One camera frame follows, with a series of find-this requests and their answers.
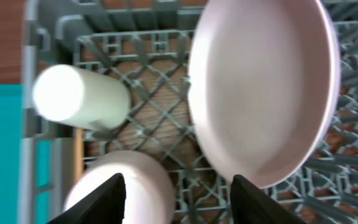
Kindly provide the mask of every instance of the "white bowl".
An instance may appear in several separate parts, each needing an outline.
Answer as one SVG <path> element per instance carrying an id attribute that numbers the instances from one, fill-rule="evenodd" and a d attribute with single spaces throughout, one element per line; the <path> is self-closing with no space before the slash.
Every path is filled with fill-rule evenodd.
<path id="1" fill-rule="evenodd" d="M 190 55 L 198 141 L 227 181 L 260 188 L 294 173 L 324 136 L 339 51 L 320 0 L 209 0 Z"/>
<path id="2" fill-rule="evenodd" d="M 153 158 L 135 151 L 116 151 L 98 159 L 71 189 L 68 210 L 116 173 L 126 185 L 124 224 L 167 224 L 175 211 L 175 192 L 167 171 Z"/>

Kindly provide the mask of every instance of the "upside-down cup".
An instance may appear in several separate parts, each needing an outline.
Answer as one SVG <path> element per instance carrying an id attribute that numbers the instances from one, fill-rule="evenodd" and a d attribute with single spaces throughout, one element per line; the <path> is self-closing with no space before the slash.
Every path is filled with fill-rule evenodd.
<path id="1" fill-rule="evenodd" d="M 122 82 L 71 65 L 42 71 L 32 98 L 47 120 L 102 132 L 122 124 L 131 108 L 131 96 Z"/>
<path id="2" fill-rule="evenodd" d="M 167 171 L 153 158 L 116 151 L 99 158 L 70 190 L 64 211 L 121 173 L 126 185 L 123 224 L 167 224 L 175 211 L 175 192 Z"/>
<path id="3" fill-rule="evenodd" d="M 190 114 L 210 164 L 259 188 L 292 175 L 324 136 L 339 51 L 320 0 L 210 0 L 190 55 Z"/>

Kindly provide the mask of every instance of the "teal surface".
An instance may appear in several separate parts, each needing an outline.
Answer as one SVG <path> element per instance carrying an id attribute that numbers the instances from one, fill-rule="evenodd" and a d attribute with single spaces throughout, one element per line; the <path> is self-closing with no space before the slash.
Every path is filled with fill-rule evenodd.
<path id="1" fill-rule="evenodd" d="M 21 85 L 0 85 L 0 224 L 17 223 L 21 99 Z M 38 143 L 36 155 L 36 183 L 41 186 L 49 183 L 50 143 Z M 48 195 L 36 198 L 36 224 L 48 220 Z"/>

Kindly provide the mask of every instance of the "white mug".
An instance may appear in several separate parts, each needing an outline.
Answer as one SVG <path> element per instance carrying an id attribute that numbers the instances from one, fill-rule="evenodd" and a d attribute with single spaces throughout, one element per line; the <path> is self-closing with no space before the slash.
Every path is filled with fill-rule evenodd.
<path id="1" fill-rule="evenodd" d="M 64 211 L 117 173 L 122 173 L 126 186 L 123 224 L 171 223 L 175 192 L 168 173 L 155 159 L 136 151 L 100 157 L 70 190 Z"/>
<path id="2" fill-rule="evenodd" d="M 44 70 L 32 98 L 45 119 L 95 131 L 118 127 L 131 108 L 131 96 L 120 81 L 71 65 Z"/>

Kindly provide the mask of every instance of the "dish rack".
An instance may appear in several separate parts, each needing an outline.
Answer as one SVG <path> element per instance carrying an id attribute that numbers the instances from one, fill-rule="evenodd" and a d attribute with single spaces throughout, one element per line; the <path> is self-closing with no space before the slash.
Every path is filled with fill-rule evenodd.
<path id="1" fill-rule="evenodd" d="M 232 223 L 229 186 L 198 148 L 186 103 L 187 60 L 205 3 L 27 1 L 18 223 L 59 215 L 75 184 L 75 130 L 40 118 L 30 99 L 39 71 L 58 63 L 118 78 L 132 93 L 125 125 L 109 134 L 83 133 L 85 167 L 114 150 L 145 152 L 162 163 L 176 187 L 173 223 Z M 337 111 L 302 168 L 264 191 L 307 222 L 358 223 L 358 21 L 349 21 L 358 19 L 358 1 L 325 3 L 341 41 Z"/>

